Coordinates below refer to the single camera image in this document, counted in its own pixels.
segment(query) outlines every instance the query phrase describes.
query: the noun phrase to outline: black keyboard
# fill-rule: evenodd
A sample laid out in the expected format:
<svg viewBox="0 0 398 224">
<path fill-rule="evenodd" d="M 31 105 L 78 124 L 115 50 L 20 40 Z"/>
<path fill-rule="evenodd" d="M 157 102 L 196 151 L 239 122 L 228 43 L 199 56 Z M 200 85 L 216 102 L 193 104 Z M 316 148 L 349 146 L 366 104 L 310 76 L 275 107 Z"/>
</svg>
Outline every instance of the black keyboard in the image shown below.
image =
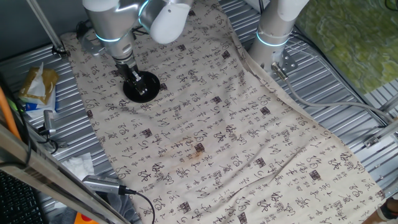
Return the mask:
<svg viewBox="0 0 398 224">
<path fill-rule="evenodd" d="M 3 171 L 0 171 L 0 223 L 46 223 L 37 193 L 29 185 Z"/>
</svg>

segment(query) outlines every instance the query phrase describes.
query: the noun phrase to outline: table surface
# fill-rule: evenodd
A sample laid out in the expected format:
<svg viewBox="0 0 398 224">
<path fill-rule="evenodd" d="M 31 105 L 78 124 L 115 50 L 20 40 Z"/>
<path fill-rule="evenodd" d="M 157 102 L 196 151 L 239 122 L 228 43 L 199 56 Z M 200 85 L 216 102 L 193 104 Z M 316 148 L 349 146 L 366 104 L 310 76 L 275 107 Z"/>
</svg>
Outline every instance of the table surface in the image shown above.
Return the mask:
<svg viewBox="0 0 398 224">
<path fill-rule="evenodd" d="M 259 21 L 258 12 L 242 0 L 222 0 L 220 4 L 231 20 L 239 39 L 248 49 L 255 37 Z M 298 70 L 289 75 L 292 85 L 299 95 L 313 102 L 358 101 L 359 95 L 355 94 L 345 83 L 339 81 L 339 77 L 334 71 L 326 68 L 319 60 L 308 54 L 313 54 L 313 52 L 308 49 L 307 44 L 291 39 L 288 46 L 302 51 L 298 52 L 287 47 L 287 51 L 298 63 Z M 57 83 L 59 108 L 55 122 L 57 134 L 54 136 L 54 140 L 68 143 L 68 149 L 58 151 L 54 156 L 60 161 L 65 161 L 73 156 L 90 152 L 95 173 L 115 177 L 114 170 L 88 121 L 70 64 L 66 58 L 62 59 L 59 55 L 52 55 L 51 48 L 52 46 L 43 47 L 1 62 L 0 71 L 5 74 L 11 88 L 17 91 L 31 66 L 39 66 L 41 62 L 44 62 L 46 67 L 54 69 L 60 75 Z M 284 90 L 290 93 L 281 80 L 278 78 L 276 80 Z M 371 114 L 365 110 L 347 106 L 337 108 L 301 106 L 350 147 L 382 188 L 395 180 L 398 176 L 396 167 L 398 148 L 393 139 L 386 139 L 369 149 L 363 145 L 365 139 L 379 131 L 377 128 L 379 123 Z M 43 117 L 30 119 L 29 122 L 33 126 L 39 127 L 43 123 Z M 54 200 L 43 194 L 41 197 L 45 212 L 54 215 L 56 213 L 53 208 Z"/>
</svg>

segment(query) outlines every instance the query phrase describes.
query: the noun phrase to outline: white paper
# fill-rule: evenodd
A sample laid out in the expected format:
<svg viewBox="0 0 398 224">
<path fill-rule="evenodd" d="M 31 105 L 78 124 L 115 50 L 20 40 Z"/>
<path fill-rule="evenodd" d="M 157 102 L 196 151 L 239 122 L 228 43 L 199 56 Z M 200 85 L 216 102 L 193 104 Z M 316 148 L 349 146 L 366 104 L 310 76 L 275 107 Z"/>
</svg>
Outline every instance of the white paper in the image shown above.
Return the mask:
<svg viewBox="0 0 398 224">
<path fill-rule="evenodd" d="M 45 96 L 45 86 L 43 83 L 43 62 L 39 68 L 39 71 L 36 72 L 36 77 L 32 80 L 32 84 L 30 84 L 29 90 L 27 94 L 34 96 Z"/>
</svg>

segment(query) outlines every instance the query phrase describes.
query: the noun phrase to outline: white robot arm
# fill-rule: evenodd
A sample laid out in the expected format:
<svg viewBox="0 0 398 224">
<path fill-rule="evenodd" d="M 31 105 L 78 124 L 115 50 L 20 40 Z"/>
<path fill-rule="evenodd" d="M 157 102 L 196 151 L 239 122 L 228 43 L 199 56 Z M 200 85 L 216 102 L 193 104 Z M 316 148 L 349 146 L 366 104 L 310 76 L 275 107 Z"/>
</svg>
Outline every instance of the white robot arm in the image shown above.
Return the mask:
<svg viewBox="0 0 398 224">
<path fill-rule="evenodd" d="M 280 64 L 287 39 L 301 10 L 309 0 L 272 0 L 264 9 L 257 35 L 249 55 L 265 71 L 272 72 L 271 65 Z"/>
<path fill-rule="evenodd" d="M 282 52 L 296 18 L 309 0 L 272 0 L 261 15 L 250 56 L 267 72 L 281 63 Z M 142 25 L 160 44 L 173 42 L 183 31 L 193 0 L 83 0 L 101 45 L 125 79 L 124 93 L 132 101 L 153 100 L 159 92 L 157 77 L 140 72 L 132 54 L 131 29 Z"/>
<path fill-rule="evenodd" d="M 193 0 L 83 0 L 94 31 L 116 62 L 125 82 L 123 91 L 138 103 L 153 100 L 159 92 L 158 78 L 140 72 L 132 54 L 133 27 L 142 25 L 160 44 L 177 39 L 183 31 Z"/>
</svg>

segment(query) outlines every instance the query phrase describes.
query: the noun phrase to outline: calligraphy-printed fabric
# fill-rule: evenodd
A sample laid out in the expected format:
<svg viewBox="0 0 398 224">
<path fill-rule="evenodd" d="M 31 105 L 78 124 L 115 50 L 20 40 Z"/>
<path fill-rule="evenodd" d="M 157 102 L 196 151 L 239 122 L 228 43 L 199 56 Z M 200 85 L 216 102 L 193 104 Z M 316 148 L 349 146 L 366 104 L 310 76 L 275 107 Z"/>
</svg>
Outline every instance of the calligraphy-printed fabric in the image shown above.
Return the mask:
<svg viewBox="0 0 398 224">
<path fill-rule="evenodd" d="M 63 36 L 91 125 L 118 177 L 157 223 L 361 223 L 384 193 L 355 155 L 270 78 L 249 69 L 228 18 L 195 1 L 167 45 L 137 35 L 161 91 L 134 103 L 109 55 Z M 144 223 L 148 203 L 133 197 Z"/>
</svg>

